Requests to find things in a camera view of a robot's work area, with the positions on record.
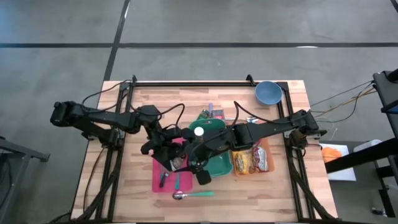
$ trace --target green handle spoon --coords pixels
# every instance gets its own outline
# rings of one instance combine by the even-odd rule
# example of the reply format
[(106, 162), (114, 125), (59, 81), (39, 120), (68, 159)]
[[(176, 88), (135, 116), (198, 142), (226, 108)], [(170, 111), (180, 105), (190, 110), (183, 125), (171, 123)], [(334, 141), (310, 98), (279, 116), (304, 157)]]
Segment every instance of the green handle spoon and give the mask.
[(181, 199), (185, 198), (186, 196), (207, 197), (207, 196), (214, 196), (214, 192), (207, 191), (207, 192), (196, 192), (196, 193), (184, 194), (182, 191), (177, 191), (177, 192), (174, 192), (174, 194), (173, 194), (173, 198), (175, 200), (181, 200)]

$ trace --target spoon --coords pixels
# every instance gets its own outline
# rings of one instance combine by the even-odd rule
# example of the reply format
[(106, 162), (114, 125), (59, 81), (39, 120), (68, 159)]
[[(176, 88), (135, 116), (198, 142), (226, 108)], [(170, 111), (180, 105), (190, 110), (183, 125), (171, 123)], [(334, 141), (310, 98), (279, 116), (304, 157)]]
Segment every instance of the spoon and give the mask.
[(175, 181), (175, 185), (174, 185), (175, 190), (180, 190), (180, 174), (181, 174), (181, 172), (179, 172), (177, 174), (177, 180)]
[(196, 193), (184, 194), (182, 191), (177, 191), (177, 192), (174, 192), (174, 194), (173, 194), (173, 198), (175, 200), (181, 200), (181, 199), (185, 198), (186, 196), (196, 196), (196, 197), (214, 196), (214, 192), (207, 191), (207, 192), (196, 192)]

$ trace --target pink tray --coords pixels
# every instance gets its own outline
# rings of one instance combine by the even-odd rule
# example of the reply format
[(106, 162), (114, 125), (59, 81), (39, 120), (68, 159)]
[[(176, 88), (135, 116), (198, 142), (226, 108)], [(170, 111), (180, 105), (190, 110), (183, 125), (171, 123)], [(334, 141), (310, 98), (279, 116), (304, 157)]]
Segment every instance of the pink tray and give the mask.
[[(183, 139), (174, 139), (173, 142), (182, 143)], [(177, 180), (177, 173), (170, 172), (169, 176), (166, 177), (164, 186), (159, 187), (161, 178), (162, 165), (160, 165), (155, 159), (152, 160), (152, 191), (155, 193), (159, 192), (175, 192), (175, 182)], [(192, 190), (192, 179), (193, 174), (191, 172), (180, 172), (180, 189), (181, 191)]]

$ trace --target blue bowl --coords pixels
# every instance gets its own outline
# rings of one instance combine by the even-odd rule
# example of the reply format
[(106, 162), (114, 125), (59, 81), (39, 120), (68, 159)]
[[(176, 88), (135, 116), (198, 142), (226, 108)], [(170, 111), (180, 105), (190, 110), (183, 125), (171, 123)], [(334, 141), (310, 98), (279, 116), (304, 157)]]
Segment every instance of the blue bowl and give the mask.
[(282, 90), (274, 82), (264, 81), (257, 84), (254, 90), (256, 99), (263, 105), (274, 105), (282, 99)]

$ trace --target utensil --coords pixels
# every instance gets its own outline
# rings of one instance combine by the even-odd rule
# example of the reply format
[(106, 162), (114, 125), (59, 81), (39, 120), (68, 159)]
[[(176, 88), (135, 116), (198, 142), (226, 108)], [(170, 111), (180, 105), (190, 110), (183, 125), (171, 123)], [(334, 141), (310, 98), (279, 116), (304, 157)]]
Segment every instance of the utensil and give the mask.
[(177, 180), (175, 181), (174, 189), (180, 190), (180, 172), (177, 174)]
[(177, 191), (177, 192), (174, 192), (174, 194), (173, 194), (173, 198), (175, 200), (181, 200), (181, 199), (185, 198), (186, 196), (207, 197), (207, 196), (214, 196), (214, 192), (207, 191), (207, 192), (195, 192), (195, 193), (185, 194), (182, 191)]
[(162, 175), (160, 176), (159, 187), (162, 188), (162, 187), (164, 186), (164, 183), (166, 182), (166, 177), (169, 176), (169, 173), (167, 173), (167, 171), (164, 170), (163, 167), (161, 168), (160, 173), (161, 173)]

